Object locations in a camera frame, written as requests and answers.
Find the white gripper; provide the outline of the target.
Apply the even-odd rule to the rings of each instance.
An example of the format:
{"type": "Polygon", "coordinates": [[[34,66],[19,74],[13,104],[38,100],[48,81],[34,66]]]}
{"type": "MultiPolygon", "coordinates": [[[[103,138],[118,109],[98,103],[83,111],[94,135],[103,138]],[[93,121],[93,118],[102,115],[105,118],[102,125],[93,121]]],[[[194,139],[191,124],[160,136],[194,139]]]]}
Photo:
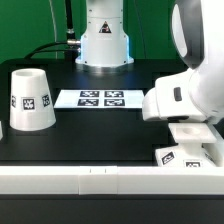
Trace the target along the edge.
{"type": "Polygon", "coordinates": [[[142,103],[142,116],[145,121],[180,120],[182,122],[210,121],[217,124],[224,118],[224,109],[204,111],[190,95],[190,81],[194,71],[160,77],[155,87],[145,95],[142,103]]]}

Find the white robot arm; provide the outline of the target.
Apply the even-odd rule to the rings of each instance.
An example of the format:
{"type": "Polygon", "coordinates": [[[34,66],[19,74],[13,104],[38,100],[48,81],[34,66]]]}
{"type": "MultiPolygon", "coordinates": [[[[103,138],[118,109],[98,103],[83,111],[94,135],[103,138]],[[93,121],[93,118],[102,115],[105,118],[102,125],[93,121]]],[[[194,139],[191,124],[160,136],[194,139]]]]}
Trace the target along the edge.
{"type": "MultiPolygon", "coordinates": [[[[95,71],[129,66],[123,0],[86,0],[87,28],[76,63],[95,71]]],[[[224,0],[175,0],[171,35],[182,73],[159,78],[142,103],[143,119],[215,122],[224,118],[224,0]]]]}

